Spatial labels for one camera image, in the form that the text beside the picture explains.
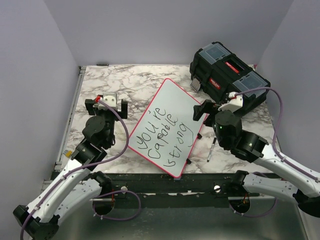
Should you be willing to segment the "white whiteboard marker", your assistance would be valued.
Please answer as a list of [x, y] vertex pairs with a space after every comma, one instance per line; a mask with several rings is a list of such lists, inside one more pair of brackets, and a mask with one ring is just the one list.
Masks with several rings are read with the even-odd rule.
[[207, 156], [207, 159], [206, 159], [206, 162], [208, 163], [211, 158], [212, 158], [212, 155], [213, 155], [213, 151], [214, 151], [214, 147], [216, 145], [216, 141], [217, 141], [217, 138], [214, 137], [213, 141], [212, 141], [212, 144], [211, 144], [211, 147], [209, 149], [209, 153], [208, 153], [208, 156]]

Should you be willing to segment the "pink-framed whiteboard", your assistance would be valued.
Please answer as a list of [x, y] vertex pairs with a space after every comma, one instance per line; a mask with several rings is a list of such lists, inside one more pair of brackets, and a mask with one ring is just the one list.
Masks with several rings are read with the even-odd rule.
[[200, 102], [166, 78], [129, 136], [128, 147], [174, 178], [180, 178], [207, 114], [193, 120]]

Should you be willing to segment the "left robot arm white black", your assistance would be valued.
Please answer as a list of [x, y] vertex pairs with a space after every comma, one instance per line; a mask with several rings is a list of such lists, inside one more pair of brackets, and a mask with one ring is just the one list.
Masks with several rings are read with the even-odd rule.
[[108, 100], [98, 95], [86, 99], [90, 118], [82, 130], [84, 138], [72, 152], [65, 167], [49, 186], [28, 205], [18, 205], [13, 215], [21, 226], [20, 238], [27, 233], [34, 240], [50, 240], [74, 210], [96, 197], [107, 197], [111, 179], [97, 165], [107, 163], [106, 151], [115, 145], [115, 122], [123, 125], [128, 117], [128, 102]]

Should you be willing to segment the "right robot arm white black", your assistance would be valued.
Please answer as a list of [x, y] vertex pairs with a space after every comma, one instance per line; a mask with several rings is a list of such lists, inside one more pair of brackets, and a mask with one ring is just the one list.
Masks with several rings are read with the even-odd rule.
[[241, 118], [230, 110], [219, 110], [215, 103], [205, 100], [193, 107], [192, 119], [199, 121], [203, 114], [208, 114], [203, 124], [213, 128], [221, 148], [282, 178], [270, 179], [243, 173], [230, 183], [230, 191], [234, 195], [241, 196], [245, 192], [264, 194], [293, 202], [310, 216], [320, 216], [319, 172], [278, 152], [273, 144], [256, 133], [244, 130]]

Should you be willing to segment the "yellow metal small block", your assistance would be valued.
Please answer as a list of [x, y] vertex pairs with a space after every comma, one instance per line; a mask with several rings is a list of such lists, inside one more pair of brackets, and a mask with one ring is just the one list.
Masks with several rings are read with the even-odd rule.
[[73, 152], [71, 151], [71, 150], [65, 150], [64, 152], [63, 152], [63, 154], [67, 157], [67, 158], [71, 158], [71, 156], [72, 156], [72, 154], [73, 154]]

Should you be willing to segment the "small black strip at wall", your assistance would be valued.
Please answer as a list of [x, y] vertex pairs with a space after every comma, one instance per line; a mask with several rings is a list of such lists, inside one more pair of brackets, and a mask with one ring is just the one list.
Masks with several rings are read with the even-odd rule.
[[98, 67], [107, 67], [107, 66], [109, 66], [109, 64], [108, 63], [97, 63], [96, 66], [98, 66]]

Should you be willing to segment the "black mounting base rail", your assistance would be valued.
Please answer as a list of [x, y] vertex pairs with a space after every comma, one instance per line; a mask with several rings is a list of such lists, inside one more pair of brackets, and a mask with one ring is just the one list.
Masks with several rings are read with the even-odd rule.
[[77, 187], [81, 196], [94, 188], [101, 194], [114, 192], [105, 197], [95, 195], [93, 203], [103, 210], [142, 208], [227, 208], [230, 200], [258, 197], [248, 193], [240, 184], [244, 172], [237, 173], [187, 173], [176, 180], [161, 173], [91, 173]]

